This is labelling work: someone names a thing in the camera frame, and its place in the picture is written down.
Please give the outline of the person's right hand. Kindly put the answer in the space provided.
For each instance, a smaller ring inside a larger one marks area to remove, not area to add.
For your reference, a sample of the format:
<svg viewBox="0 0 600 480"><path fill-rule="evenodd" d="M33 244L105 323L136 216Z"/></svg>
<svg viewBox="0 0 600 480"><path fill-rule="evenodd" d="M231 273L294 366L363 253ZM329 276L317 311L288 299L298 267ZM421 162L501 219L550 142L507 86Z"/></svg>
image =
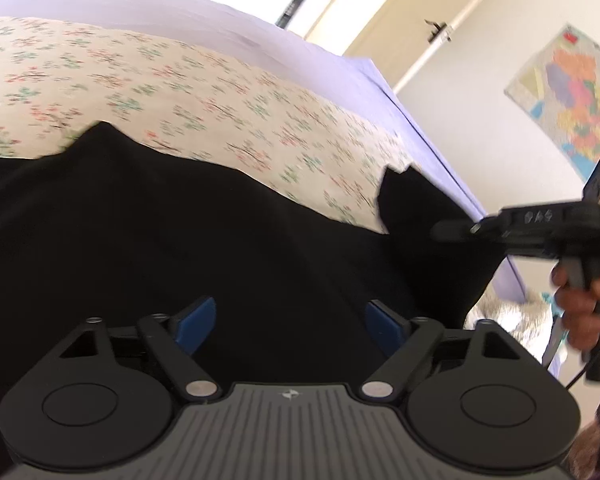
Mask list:
<svg viewBox="0 0 600 480"><path fill-rule="evenodd" d="M552 282L557 288L556 304L564 310L562 324L568 330L570 346L579 351L592 350L600 339L600 314L594 312L600 302L600 278L589 290L575 288L566 269L558 264L552 272Z"/></svg>

